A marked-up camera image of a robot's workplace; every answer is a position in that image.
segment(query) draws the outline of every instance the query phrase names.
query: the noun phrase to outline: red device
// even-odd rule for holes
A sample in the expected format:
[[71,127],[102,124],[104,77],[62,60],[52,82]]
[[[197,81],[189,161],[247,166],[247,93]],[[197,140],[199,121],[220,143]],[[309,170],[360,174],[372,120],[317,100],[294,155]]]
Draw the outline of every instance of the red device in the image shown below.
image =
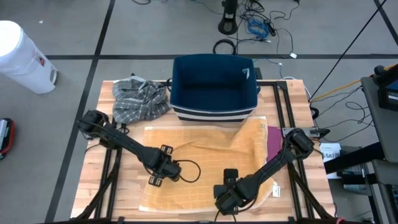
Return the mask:
[[9,118],[0,119],[0,160],[10,151],[14,142],[15,124]]

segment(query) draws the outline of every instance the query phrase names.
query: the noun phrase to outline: gray checkered towel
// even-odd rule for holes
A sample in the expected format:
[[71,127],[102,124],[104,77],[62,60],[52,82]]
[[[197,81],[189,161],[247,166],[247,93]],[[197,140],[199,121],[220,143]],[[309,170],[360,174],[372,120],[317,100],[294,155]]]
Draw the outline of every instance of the gray checkered towel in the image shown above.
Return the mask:
[[166,87],[137,76],[115,81],[112,93],[116,99],[113,117],[118,123],[156,119],[171,109]]

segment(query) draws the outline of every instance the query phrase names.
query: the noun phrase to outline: purple cloth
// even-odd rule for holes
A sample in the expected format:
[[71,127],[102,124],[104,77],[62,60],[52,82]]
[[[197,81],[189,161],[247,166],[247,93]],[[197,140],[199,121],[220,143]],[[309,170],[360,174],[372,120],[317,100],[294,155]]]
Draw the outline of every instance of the purple cloth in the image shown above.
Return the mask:
[[279,128],[268,126],[267,162],[274,158],[282,147],[282,133]]

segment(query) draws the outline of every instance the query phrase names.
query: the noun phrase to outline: yellow cloth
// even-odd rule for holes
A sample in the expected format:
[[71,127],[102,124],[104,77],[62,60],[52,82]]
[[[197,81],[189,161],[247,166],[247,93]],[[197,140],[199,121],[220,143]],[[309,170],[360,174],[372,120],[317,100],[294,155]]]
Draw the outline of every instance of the yellow cloth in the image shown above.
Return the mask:
[[[146,127],[144,145],[174,148],[174,160],[190,159],[199,164],[201,176],[195,183],[164,179],[161,187],[148,185],[140,202],[140,210],[165,213],[216,211],[213,186],[223,184],[224,169],[237,169],[239,177],[253,174],[267,158],[267,121],[250,117],[237,128],[217,126]],[[181,176],[195,180],[198,168],[181,162]],[[272,192],[274,181],[267,180],[259,191],[253,208],[260,206]]]

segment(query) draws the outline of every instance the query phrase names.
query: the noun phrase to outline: metal bracket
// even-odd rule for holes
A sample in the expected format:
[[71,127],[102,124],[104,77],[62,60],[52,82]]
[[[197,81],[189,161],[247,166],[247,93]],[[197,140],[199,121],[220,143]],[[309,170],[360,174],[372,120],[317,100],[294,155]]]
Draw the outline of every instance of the metal bracket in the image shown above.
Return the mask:
[[[291,130],[293,130],[294,128],[282,128],[282,133],[283,136],[286,137],[287,133],[289,133]],[[325,137],[330,130],[329,129],[325,129],[325,128],[300,128],[304,131],[305,135],[309,138],[316,138],[316,139],[321,139],[323,137]]]

